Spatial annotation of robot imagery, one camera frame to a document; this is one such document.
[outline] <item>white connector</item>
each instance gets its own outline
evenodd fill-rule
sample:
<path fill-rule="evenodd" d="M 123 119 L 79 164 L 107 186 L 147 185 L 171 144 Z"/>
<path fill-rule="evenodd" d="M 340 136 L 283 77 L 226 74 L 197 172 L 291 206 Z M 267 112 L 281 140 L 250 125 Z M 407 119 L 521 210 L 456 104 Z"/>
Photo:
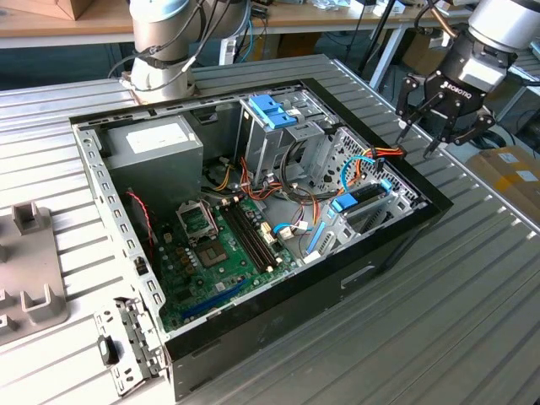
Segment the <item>white connector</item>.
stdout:
<path fill-rule="evenodd" d="M 299 229 L 299 230 L 307 230 L 307 227 L 308 227 L 308 224 L 306 221 L 300 221 L 298 223 L 298 225 L 296 225 L 296 227 Z"/>
<path fill-rule="evenodd" d="M 265 242 L 268 243 L 269 246 L 273 245 L 274 243 L 277 242 L 277 240 L 271 236 L 270 234 L 264 234 L 264 236 L 262 237 L 264 239 Z"/>
<path fill-rule="evenodd" d="M 270 227 L 270 224 L 268 224 L 268 222 L 263 222 L 261 224 L 261 232 L 265 235 L 265 234 L 269 234 L 270 232 L 272 232 L 272 228 Z"/>
<path fill-rule="evenodd" d="M 279 235 L 282 237 L 283 240 L 291 239 L 294 237 L 293 231 L 290 229 L 290 226 L 286 226 L 285 228 L 281 229 L 279 231 Z"/>

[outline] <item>green circuit board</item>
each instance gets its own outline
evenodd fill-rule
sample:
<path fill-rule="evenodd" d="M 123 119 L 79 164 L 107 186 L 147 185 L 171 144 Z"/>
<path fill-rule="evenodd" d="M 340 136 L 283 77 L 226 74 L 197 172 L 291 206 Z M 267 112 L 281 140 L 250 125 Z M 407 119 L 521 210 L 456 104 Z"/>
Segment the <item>green circuit board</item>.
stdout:
<path fill-rule="evenodd" d="M 253 201 L 249 199 L 242 200 L 240 207 L 244 213 L 254 218 L 260 215 Z M 280 259 L 280 263 L 271 273 L 261 272 L 245 252 L 219 208 L 210 208 L 210 211 L 219 229 L 218 236 L 215 240 L 200 240 L 196 247 L 188 245 L 186 234 L 178 219 L 170 219 L 168 224 L 162 224 L 156 229 L 159 244 L 156 246 L 157 257 L 154 265 L 159 266 L 159 284 L 165 294 L 166 302 L 160 315 L 167 332 L 208 313 L 215 307 L 223 306 L 240 295 L 271 283 L 297 266 L 293 255 L 277 244 L 270 246 L 270 250 L 274 257 Z M 167 233 L 172 236 L 169 243 L 166 243 L 164 238 L 164 234 Z M 208 247 L 206 260 L 216 260 L 216 257 L 223 259 L 223 254 L 226 255 L 226 259 L 205 267 L 200 257 L 201 246 Z M 226 300 L 220 299 L 215 307 L 189 316 L 189 310 L 193 307 L 201 303 L 206 304 L 220 294 L 229 294 L 229 297 Z"/>

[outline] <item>aluminum table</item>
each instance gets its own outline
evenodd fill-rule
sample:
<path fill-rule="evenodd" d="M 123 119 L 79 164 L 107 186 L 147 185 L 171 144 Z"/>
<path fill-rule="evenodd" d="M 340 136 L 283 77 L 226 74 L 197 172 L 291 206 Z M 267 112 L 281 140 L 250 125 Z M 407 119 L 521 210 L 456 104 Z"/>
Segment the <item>aluminum table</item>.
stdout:
<path fill-rule="evenodd" d="M 207 67 L 202 92 L 313 77 L 391 143 L 392 108 L 324 56 Z M 5 403 L 118 403 L 92 314 L 129 296 L 67 117 L 133 105 L 111 80 L 0 93 L 0 214 L 36 200 L 53 226 L 71 316 L 0 348 Z M 224 375 L 185 404 L 523 403 L 540 394 L 538 229 L 447 152 L 407 160 L 454 202 L 390 272 Z M 172 403 L 163 379 L 127 404 Z"/>

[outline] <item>expansion slot bracket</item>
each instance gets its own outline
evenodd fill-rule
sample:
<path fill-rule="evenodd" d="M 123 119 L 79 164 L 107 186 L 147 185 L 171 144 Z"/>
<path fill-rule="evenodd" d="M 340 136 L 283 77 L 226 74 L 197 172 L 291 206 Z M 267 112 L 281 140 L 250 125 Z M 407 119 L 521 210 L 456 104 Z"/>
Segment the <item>expansion slot bracket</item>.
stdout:
<path fill-rule="evenodd" d="M 126 396 L 146 380 L 159 376 L 165 355 L 152 319 L 139 299 L 114 300 L 94 314 L 100 333 L 101 358 L 111 367 L 119 396 Z"/>

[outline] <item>blue cable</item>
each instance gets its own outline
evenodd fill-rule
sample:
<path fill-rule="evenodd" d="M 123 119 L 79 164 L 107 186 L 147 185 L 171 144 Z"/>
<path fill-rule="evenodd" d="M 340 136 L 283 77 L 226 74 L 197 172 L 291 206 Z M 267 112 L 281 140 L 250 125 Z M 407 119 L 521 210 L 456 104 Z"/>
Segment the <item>blue cable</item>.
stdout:
<path fill-rule="evenodd" d="M 277 234 L 280 230 L 282 230 L 283 228 L 287 228 L 288 226 L 290 226 L 290 224 L 287 224 L 285 222 L 282 222 L 281 224 L 277 224 L 276 226 L 273 227 L 273 233 Z"/>
<path fill-rule="evenodd" d="M 341 182 L 343 184 L 343 188 L 345 189 L 346 192 L 348 192 L 348 187 L 347 187 L 347 169 L 349 167 L 349 165 L 354 162 L 355 160 L 363 160 L 364 162 L 368 162 L 368 163 L 371 163 L 372 165 L 375 163 L 375 161 L 373 159 L 370 159 L 366 156 L 353 156 L 352 158 L 350 158 L 349 160 L 347 160 L 345 162 L 345 165 L 343 165 L 343 168 L 341 170 Z"/>
<path fill-rule="evenodd" d="M 251 24 L 251 20 L 249 19 L 247 23 L 250 25 L 250 47 L 247 48 L 246 54 L 240 59 L 239 63 L 242 63 L 245 61 L 245 59 L 249 56 L 251 53 L 251 49 L 253 48 L 253 25 Z"/>
<path fill-rule="evenodd" d="M 281 224 L 277 224 L 276 226 L 273 227 L 273 233 L 277 234 L 280 230 L 282 230 L 283 228 L 287 228 L 288 226 L 293 226 L 293 225 L 292 224 L 286 224 L 285 222 L 283 222 Z"/>

